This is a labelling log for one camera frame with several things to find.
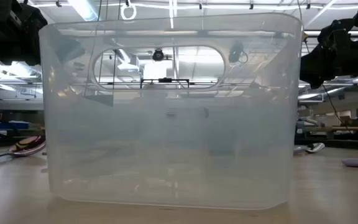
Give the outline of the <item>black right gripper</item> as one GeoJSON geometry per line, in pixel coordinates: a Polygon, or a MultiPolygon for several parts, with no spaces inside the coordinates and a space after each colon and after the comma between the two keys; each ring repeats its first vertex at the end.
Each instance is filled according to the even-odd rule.
{"type": "Polygon", "coordinates": [[[358,76],[358,24],[353,19],[335,20],[321,29],[317,46],[300,63],[300,80],[312,89],[347,75],[358,76]]]}

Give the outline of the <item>clear plastic bin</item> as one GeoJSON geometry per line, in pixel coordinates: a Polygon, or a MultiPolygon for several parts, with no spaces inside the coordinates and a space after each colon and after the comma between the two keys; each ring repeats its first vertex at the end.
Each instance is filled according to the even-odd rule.
{"type": "MultiPolygon", "coordinates": [[[[40,35],[46,138],[89,140],[194,140],[295,138],[302,22],[283,13],[231,14],[55,23],[40,35]],[[50,30],[264,30],[293,35],[96,35],[69,36],[84,56],[46,63],[50,30]],[[230,63],[241,41],[247,63],[230,63]],[[148,83],[140,89],[96,79],[103,59],[120,51],[165,54],[181,50],[180,76],[210,78],[205,86],[148,83]]],[[[50,190],[74,201],[173,207],[265,209],[289,198],[289,149],[216,153],[207,150],[54,149],[47,146],[50,190]]]]}

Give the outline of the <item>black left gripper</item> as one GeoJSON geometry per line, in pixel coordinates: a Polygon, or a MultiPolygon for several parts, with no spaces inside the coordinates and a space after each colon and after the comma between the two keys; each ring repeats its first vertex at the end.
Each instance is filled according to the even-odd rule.
{"type": "MultiPolygon", "coordinates": [[[[0,61],[11,64],[40,64],[39,31],[48,24],[39,8],[17,0],[0,0],[1,32],[0,61]]],[[[65,64],[84,56],[82,44],[61,34],[46,35],[46,63],[65,64]]]]}

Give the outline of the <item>black beam with light strips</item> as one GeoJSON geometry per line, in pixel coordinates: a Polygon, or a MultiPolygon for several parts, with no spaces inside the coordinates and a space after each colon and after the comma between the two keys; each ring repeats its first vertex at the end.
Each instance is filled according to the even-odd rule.
{"type": "Polygon", "coordinates": [[[292,33],[284,31],[268,32],[264,30],[252,30],[252,31],[238,31],[238,30],[215,30],[215,31],[206,31],[206,30],[133,30],[133,31],[123,31],[123,30],[74,30],[74,29],[63,29],[63,30],[50,30],[52,34],[61,34],[61,35],[70,35],[70,36],[96,36],[96,35],[146,35],[146,36],[155,36],[155,35],[228,35],[228,36],[271,36],[271,35],[281,35],[289,36],[293,35],[292,33]]]}

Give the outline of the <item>black aluminium table frame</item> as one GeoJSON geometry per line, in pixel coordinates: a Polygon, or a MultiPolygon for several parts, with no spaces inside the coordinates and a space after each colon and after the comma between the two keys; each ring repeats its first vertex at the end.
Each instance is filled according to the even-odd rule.
{"type": "MultiPolygon", "coordinates": [[[[0,138],[0,147],[8,147],[25,138],[0,138]]],[[[326,147],[337,147],[346,149],[358,149],[358,140],[343,139],[298,139],[294,138],[290,141],[279,141],[273,139],[194,139],[194,140],[89,140],[89,139],[71,139],[62,142],[46,139],[46,145],[56,149],[166,149],[166,150],[185,150],[199,149],[216,153],[239,152],[242,150],[254,150],[256,152],[289,149],[296,145],[309,145],[322,142],[326,147]]]]}

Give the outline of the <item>blue box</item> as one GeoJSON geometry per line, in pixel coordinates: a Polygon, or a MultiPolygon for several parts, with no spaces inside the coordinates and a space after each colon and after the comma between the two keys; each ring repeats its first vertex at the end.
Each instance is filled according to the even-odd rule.
{"type": "Polygon", "coordinates": [[[0,129],[29,129],[29,123],[25,121],[9,121],[8,123],[0,122],[0,129]]]}

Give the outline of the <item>iridescent rainbow spoon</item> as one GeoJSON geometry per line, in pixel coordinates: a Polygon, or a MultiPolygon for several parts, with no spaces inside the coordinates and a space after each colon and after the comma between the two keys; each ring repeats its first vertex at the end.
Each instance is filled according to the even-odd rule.
{"type": "Polygon", "coordinates": [[[45,136],[32,136],[22,139],[12,145],[7,152],[0,153],[0,157],[27,157],[41,151],[46,145],[45,136]]]}

